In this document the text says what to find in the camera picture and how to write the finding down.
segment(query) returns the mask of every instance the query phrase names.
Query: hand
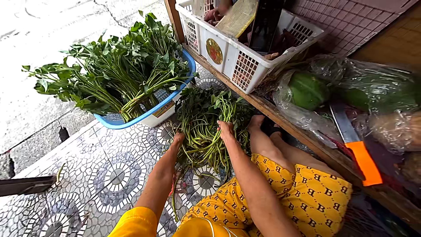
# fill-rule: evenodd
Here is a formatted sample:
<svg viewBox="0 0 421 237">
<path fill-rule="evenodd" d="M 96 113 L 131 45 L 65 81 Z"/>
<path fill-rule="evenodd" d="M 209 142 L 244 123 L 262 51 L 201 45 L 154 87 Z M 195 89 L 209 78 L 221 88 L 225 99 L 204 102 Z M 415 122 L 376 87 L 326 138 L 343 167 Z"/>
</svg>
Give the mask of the hand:
<svg viewBox="0 0 421 237">
<path fill-rule="evenodd" d="M 216 121 L 219 124 L 218 131 L 221 131 L 221 138 L 225 142 L 234 137 L 234 124 L 232 122 Z"/>
</svg>

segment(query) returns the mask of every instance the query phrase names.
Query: yellow sleeve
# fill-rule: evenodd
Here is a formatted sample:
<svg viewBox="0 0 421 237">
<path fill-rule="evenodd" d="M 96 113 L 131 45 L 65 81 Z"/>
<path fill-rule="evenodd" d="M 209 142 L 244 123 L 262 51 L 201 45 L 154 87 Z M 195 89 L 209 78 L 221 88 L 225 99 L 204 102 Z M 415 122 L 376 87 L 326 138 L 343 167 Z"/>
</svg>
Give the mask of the yellow sleeve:
<svg viewBox="0 0 421 237">
<path fill-rule="evenodd" d="M 157 235 L 157 218 L 147 207 L 136 207 L 124 213 L 109 237 L 155 237 Z"/>
</svg>

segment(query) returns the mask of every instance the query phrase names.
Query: clear plastic bag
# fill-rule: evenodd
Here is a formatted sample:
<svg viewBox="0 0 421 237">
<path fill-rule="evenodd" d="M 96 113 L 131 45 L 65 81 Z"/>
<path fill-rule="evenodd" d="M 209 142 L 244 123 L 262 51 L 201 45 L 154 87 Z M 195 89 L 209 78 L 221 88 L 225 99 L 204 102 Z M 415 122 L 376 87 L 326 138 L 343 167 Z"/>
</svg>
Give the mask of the clear plastic bag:
<svg viewBox="0 0 421 237">
<path fill-rule="evenodd" d="M 392 153 L 421 150 L 421 114 L 416 113 L 421 88 L 412 73 L 331 54 L 309 59 L 306 70 L 328 80 L 348 104 L 368 112 L 369 133 Z"/>
<path fill-rule="evenodd" d="M 335 124 L 313 111 L 303 109 L 293 104 L 292 92 L 288 84 L 295 70 L 285 72 L 279 80 L 278 90 L 273 93 L 273 100 L 280 113 L 294 125 L 313 132 L 316 137 L 330 148 L 336 145 L 323 134 L 340 141 L 341 137 L 335 130 Z"/>
</svg>

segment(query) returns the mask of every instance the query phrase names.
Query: tiled floor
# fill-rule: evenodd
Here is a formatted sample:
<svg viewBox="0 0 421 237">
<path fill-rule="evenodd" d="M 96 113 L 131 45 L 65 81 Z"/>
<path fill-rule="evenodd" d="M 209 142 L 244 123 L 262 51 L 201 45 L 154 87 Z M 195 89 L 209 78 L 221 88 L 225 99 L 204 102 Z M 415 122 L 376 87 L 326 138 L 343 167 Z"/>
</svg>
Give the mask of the tiled floor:
<svg viewBox="0 0 421 237">
<path fill-rule="evenodd" d="M 200 65 L 198 86 L 225 85 Z M 16 178 L 55 175 L 45 193 L 0 198 L 0 235 L 5 237 L 107 236 L 120 216 L 133 207 L 153 166 L 171 142 L 171 121 L 156 128 L 136 124 L 112 130 L 96 120 L 74 134 Z M 197 172 L 214 174 L 212 169 Z M 177 183 L 176 208 L 181 218 L 219 182 L 188 172 Z M 168 199 L 157 236 L 171 236 L 179 222 Z"/>
</svg>

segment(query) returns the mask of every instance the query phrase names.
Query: yellow shorts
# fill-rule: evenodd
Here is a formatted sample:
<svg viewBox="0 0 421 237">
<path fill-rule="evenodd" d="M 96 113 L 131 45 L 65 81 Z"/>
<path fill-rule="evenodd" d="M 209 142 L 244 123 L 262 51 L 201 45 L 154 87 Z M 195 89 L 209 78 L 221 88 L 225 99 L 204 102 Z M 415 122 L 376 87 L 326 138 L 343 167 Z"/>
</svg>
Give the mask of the yellow shorts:
<svg viewBox="0 0 421 237">
<path fill-rule="evenodd" d="M 329 237 L 341 228 L 352 186 L 343 179 L 300 164 L 291 174 L 268 158 L 253 154 L 254 162 L 279 197 L 285 213 L 302 236 Z M 263 235 L 253 224 L 247 202 L 236 177 L 204 197 L 181 219 L 202 217 L 232 229 L 243 229 L 251 237 Z"/>
</svg>

